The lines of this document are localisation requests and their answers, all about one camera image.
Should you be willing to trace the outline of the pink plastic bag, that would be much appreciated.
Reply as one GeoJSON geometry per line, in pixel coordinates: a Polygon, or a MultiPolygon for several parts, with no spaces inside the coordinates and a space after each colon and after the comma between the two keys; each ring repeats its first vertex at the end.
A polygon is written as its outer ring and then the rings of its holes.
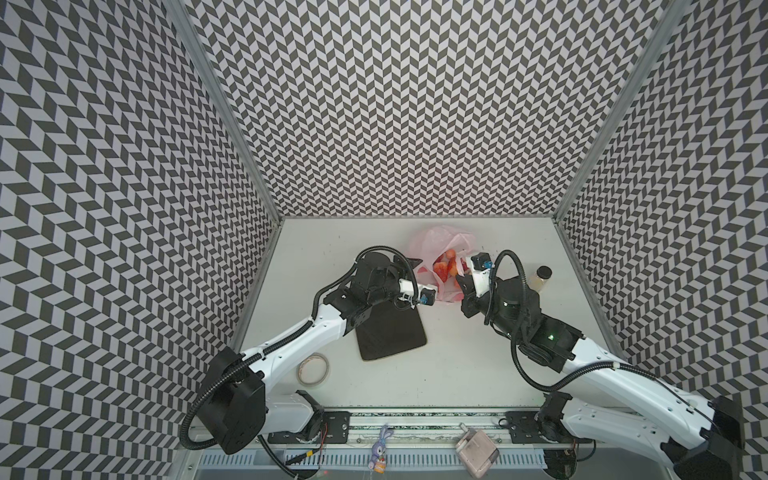
{"type": "Polygon", "coordinates": [[[438,225],[416,235],[411,240],[407,256],[421,261],[414,268],[417,281],[425,285],[435,285],[438,288],[438,302],[456,303],[463,299],[458,277],[470,275],[469,257],[475,253],[475,247],[474,234],[451,226],[438,225]],[[458,276],[450,283],[443,284],[433,272],[433,262],[448,249],[454,249],[457,253],[458,276]]]}

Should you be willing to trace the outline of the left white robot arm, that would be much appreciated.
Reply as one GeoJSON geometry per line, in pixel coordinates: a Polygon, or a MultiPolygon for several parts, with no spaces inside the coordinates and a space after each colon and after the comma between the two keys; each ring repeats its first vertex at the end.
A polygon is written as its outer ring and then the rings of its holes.
{"type": "Polygon", "coordinates": [[[219,446],[233,454],[270,434],[315,440],[324,430],[323,407],[305,390],[277,394],[274,387],[320,348],[362,325],[374,307],[433,305],[437,288],[418,283],[418,263],[392,247],[369,247],[340,278],[319,289],[307,318],[243,352],[221,350],[181,421],[180,445],[219,446]]]}

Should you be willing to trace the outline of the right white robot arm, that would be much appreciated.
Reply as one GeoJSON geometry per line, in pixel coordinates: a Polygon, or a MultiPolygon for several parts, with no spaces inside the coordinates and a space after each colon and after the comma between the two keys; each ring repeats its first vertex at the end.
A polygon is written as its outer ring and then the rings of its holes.
{"type": "Polygon", "coordinates": [[[551,442],[588,439],[643,456],[680,479],[737,479],[745,448],[741,402],[674,387],[543,313],[517,254],[456,261],[462,313],[480,314],[510,344],[520,377],[544,393],[536,415],[551,442]]]}

